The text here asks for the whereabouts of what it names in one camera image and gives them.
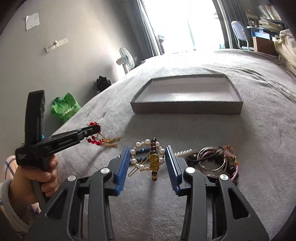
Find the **desk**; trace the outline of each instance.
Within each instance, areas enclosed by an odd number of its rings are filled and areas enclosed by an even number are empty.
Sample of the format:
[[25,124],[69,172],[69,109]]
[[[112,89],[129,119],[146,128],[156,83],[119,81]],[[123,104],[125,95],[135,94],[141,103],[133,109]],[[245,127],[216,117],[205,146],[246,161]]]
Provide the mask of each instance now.
[[253,37],[254,51],[278,56],[274,42],[265,38]]
[[275,35],[279,35],[279,32],[274,32],[269,30],[268,28],[263,27],[247,26],[247,29],[251,30],[252,37],[260,37],[268,40],[271,40],[271,38]]

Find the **green plastic bag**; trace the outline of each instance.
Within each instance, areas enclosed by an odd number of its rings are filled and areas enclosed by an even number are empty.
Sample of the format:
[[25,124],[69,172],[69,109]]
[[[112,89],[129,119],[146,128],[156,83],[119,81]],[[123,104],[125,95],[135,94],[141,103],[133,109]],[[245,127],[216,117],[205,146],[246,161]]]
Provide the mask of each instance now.
[[67,93],[64,98],[57,97],[52,104],[52,114],[65,123],[81,109],[75,98]]

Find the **book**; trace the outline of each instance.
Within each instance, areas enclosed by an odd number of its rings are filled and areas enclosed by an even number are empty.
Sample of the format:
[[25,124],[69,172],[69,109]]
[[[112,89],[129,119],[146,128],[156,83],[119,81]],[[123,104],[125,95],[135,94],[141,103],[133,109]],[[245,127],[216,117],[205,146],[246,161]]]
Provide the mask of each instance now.
[[269,9],[269,6],[268,6],[268,5],[265,5],[265,6],[263,6],[263,7],[264,7],[265,10],[267,11],[267,14],[270,16],[269,19],[274,19],[274,20],[275,20],[274,16],[272,15],[272,12],[271,12],[270,9]]
[[278,12],[274,9],[274,7],[273,7],[273,6],[270,6],[269,8],[270,8],[271,12],[273,13],[273,15],[275,16],[276,20],[281,20],[280,15],[279,15]]
[[281,25],[272,23],[272,22],[270,22],[268,20],[260,19],[259,20],[259,25],[261,27],[263,27],[263,28],[268,28],[269,30],[274,31],[274,32],[280,32],[281,30],[283,30]]
[[266,19],[269,19],[268,18],[268,15],[266,14],[265,10],[263,9],[263,7],[261,5],[258,6],[258,9],[260,10],[260,12],[263,14],[263,16],[266,18]]

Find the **stack of books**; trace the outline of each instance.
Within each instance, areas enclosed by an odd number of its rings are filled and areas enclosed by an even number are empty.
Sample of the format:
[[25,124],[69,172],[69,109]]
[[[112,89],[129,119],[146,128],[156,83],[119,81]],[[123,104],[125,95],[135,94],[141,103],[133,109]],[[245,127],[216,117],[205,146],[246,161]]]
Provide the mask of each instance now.
[[264,18],[260,18],[259,25],[263,28],[268,28],[273,32],[280,32],[281,30],[283,30],[283,27],[281,25],[272,23]]
[[280,15],[278,12],[274,9],[273,6],[268,5],[260,5],[258,6],[258,9],[263,14],[263,17],[265,19],[272,19],[272,20],[281,20]]

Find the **blue gripper pad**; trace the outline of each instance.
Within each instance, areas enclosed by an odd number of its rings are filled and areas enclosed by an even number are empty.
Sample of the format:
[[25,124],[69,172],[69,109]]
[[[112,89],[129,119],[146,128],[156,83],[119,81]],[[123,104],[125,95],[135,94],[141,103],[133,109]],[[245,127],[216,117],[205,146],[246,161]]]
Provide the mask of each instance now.
[[126,181],[126,174],[130,163],[130,156],[130,149],[128,146],[125,146],[118,162],[119,165],[116,167],[114,172],[114,182],[117,185],[115,188],[115,192],[117,195],[120,195],[120,192],[123,190],[124,183]]
[[191,185],[184,180],[183,172],[188,167],[183,158],[175,157],[171,146],[165,149],[165,163],[167,165],[168,174],[172,188],[176,195],[185,196],[191,189]]

